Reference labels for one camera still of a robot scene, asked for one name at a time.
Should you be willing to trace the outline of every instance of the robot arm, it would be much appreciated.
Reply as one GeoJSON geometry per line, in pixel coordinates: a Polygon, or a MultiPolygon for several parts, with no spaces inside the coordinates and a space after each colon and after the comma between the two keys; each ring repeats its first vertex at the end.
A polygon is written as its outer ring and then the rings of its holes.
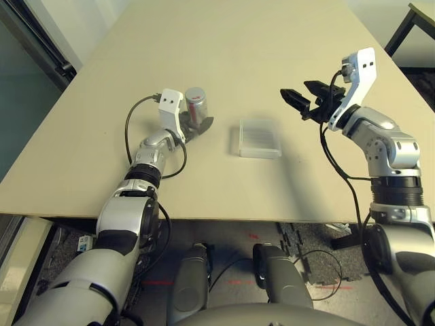
{"type": "Polygon", "coordinates": [[[179,122],[182,100],[180,92],[162,92],[163,128],[140,144],[124,180],[105,203],[94,248],[77,256],[16,325],[106,326],[118,322],[140,250],[152,246],[158,237],[157,195],[166,158],[180,142],[190,140],[179,122]]]}
{"type": "Polygon", "coordinates": [[[435,233],[423,204],[420,148],[393,120],[360,106],[376,79],[374,50],[360,50],[342,64],[339,73],[352,83],[346,96],[344,88],[320,81],[305,82],[317,96],[316,109],[309,110],[310,102],[295,90],[281,90],[281,95],[304,120],[343,130],[364,152],[373,192],[370,215],[376,221],[365,231],[364,257],[372,264],[366,263],[391,278],[416,324],[429,325],[435,307],[435,233]]]}

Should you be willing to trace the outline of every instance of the clear plastic box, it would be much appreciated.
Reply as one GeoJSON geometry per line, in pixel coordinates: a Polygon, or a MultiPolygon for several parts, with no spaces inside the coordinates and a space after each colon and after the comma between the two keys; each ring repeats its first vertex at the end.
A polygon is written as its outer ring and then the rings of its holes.
{"type": "Polygon", "coordinates": [[[281,143],[272,120],[240,120],[239,155],[243,158],[278,158],[281,143]]]}

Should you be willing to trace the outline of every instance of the silver can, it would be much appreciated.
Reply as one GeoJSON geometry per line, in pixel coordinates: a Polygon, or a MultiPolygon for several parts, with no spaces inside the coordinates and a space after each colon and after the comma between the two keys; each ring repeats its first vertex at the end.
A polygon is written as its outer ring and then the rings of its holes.
{"type": "Polygon", "coordinates": [[[202,88],[192,87],[184,94],[190,114],[190,122],[194,128],[199,128],[203,120],[209,115],[207,111],[207,99],[202,88]]]}

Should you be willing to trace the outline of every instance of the black floor mat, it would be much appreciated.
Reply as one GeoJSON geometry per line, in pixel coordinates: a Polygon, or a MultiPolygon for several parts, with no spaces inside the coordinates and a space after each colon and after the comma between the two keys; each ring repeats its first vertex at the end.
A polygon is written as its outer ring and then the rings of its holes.
{"type": "MultiPolygon", "coordinates": [[[[283,242],[290,256],[299,256],[312,250],[325,250],[333,254],[341,264],[344,280],[359,280],[368,271],[359,246],[333,251],[331,239],[340,238],[345,233],[337,232],[324,224],[280,223],[283,242]]],[[[332,285],[338,278],[338,266],[334,258],[325,253],[312,253],[305,260],[304,277],[311,284],[332,285]]]]}

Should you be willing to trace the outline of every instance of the table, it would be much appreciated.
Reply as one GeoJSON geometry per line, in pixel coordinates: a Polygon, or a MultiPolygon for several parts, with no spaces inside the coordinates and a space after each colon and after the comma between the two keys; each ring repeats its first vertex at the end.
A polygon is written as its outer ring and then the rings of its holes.
{"type": "MultiPolygon", "coordinates": [[[[364,103],[419,141],[425,202],[434,210],[434,115],[343,2],[142,0],[122,14],[20,154],[0,185],[0,212],[97,217],[128,169],[123,128],[130,107],[163,88],[200,86],[215,121],[188,143],[184,172],[160,184],[171,218],[355,221],[318,125],[302,121],[279,89],[308,96],[303,81],[329,82],[342,57],[368,46],[377,54],[378,79],[364,103]],[[280,159],[238,157],[239,120],[247,117],[279,123],[280,159]]],[[[142,105],[130,125],[132,149],[158,128],[157,104],[142,105]]],[[[356,145],[337,132],[327,136],[344,170],[367,174],[356,145]]],[[[179,151],[165,174],[181,162],[179,151]]],[[[365,215],[370,185],[354,185],[365,215]]]]}
{"type": "Polygon", "coordinates": [[[385,51],[390,56],[396,52],[414,25],[435,39],[435,4],[411,2],[408,6],[410,7],[408,14],[385,46],[385,51]]]}

